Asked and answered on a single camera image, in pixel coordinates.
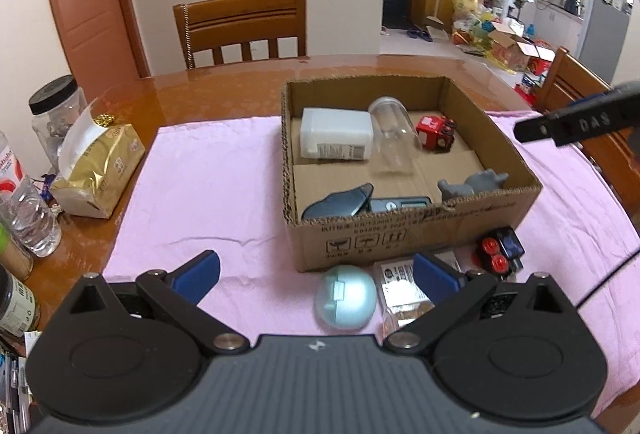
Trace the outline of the clear plastic jar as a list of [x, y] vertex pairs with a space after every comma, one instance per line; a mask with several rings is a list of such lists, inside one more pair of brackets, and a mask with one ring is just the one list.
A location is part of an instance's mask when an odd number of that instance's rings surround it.
[[368, 108], [373, 127], [372, 167], [378, 174], [411, 175], [421, 151], [408, 110], [398, 99], [381, 97]]

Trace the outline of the wooden chair right side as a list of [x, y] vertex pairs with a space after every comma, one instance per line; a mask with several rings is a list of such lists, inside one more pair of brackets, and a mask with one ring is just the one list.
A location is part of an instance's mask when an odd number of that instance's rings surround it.
[[610, 86], [560, 48], [535, 109], [559, 147], [582, 147], [624, 210], [639, 221], [639, 82]]

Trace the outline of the grey cat toy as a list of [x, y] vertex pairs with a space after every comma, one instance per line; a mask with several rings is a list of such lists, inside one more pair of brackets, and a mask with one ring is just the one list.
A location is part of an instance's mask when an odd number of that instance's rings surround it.
[[475, 173], [466, 178], [463, 183], [448, 183], [446, 179], [437, 181], [437, 188], [442, 195], [442, 201], [474, 197], [474, 195], [500, 190], [509, 179], [507, 173], [497, 174], [493, 169]]

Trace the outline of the bottle of yellow capsules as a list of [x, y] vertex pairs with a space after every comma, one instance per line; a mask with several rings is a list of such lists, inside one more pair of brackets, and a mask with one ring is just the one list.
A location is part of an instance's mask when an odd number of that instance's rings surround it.
[[428, 313], [434, 305], [428, 299], [424, 302], [387, 307], [383, 313], [383, 336], [390, 336], [409, 323]]

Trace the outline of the blue toy train car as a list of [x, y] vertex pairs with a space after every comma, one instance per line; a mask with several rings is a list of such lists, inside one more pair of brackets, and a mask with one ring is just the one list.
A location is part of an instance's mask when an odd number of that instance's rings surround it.
[[511, 227], [488, 231], [475, 242], [474, 264], [502, 280], [515, 277], [523, 270], [524, 247]]

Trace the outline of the light blue earbud case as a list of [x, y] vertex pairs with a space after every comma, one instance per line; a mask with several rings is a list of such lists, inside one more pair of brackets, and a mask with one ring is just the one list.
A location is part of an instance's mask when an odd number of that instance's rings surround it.
[[371, 320], [377, 299], [375, 282], [364, 269], [340, 265], [322, 275], [314, 295], [314, 310], [330, 328], [357, 331]]

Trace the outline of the pink towel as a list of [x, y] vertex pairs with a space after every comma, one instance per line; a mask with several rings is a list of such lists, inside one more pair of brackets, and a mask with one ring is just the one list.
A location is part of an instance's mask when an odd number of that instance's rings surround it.
[[[295, 269], [283, 219], [275, 117], [164, 127], [134, 186], [104, 277], [131, 281], [205, 250], [221, 277], [202, 308], [250, 339], [324, 336], [315, 272]], [[516, 233], [526, 273], [550, 273], [604, 351], [607, 407], [639, 380], [639, 237], [587, 159], [550, 141], [520, 146], [542, 189]]]

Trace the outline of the labelled plastic pack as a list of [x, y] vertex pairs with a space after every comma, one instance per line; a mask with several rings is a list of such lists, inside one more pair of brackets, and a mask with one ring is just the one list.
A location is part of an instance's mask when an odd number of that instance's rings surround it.
[[412, 256], [378, 261], [372, 272], [383, 311], [429, 311], [434, 307], [414, 281]]

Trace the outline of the red toy train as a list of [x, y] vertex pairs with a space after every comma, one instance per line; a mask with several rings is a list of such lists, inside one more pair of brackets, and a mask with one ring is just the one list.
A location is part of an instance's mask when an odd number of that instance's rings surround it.
[[449, 152], [456, 129], [457, 123], [447, 116], [424, 115], [416, 124], [416, 135], [424, 150]]

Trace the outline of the black-lidded clear jar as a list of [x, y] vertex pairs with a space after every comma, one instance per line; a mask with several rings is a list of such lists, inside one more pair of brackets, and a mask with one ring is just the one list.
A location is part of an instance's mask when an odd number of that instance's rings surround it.
[[87, 108], [84, 90], [72, 74], [60, 76], [38, 89], [28, 100], [32, 130], [55, 171], [66, 134]]

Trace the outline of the wooden chair far side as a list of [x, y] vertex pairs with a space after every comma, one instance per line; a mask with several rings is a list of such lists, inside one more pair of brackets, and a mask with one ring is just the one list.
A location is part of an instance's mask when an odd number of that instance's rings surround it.
[[307, 0], [201, 0], [172, 7], [184, 64], [208, 51], [224, 64], [224, 47], [238, 45], [241, 60], [253, 60], [250, 44], [267, 43], [268, 58], [279, 60], [281, 39], [296, 40], [296, 56], [307, 56]]

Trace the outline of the white plastic container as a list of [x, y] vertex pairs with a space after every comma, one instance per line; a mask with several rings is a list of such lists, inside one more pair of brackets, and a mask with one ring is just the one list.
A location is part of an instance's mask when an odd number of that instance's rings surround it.
[[299, 131], [300, 156], [308, 160], [367, 161], [373, 147], [367, 111], [304, 108]]

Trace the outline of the gold tissue pack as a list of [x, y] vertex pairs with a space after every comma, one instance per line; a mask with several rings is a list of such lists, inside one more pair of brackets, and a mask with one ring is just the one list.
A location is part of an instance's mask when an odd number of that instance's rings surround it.
[[130, 124], [88, 105], [66, 134], [50, 194], [70, 216], [110, 218], [145, 146]]

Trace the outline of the grey refrigerator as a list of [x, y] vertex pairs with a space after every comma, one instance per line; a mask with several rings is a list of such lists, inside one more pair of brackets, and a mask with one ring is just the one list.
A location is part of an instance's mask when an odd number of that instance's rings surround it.
[[625, 42], [630, 15], [607, 0], [587, 0], [575, 56], [577, 60], [611, 84]]

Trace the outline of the water bottle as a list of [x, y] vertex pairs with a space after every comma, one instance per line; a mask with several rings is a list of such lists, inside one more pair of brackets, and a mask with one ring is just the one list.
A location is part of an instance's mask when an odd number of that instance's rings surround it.
[[0, 171], [2, 224], [35, 257], [51, 255], [60, 245], [62, 230], [5, 134], [1, 134]]

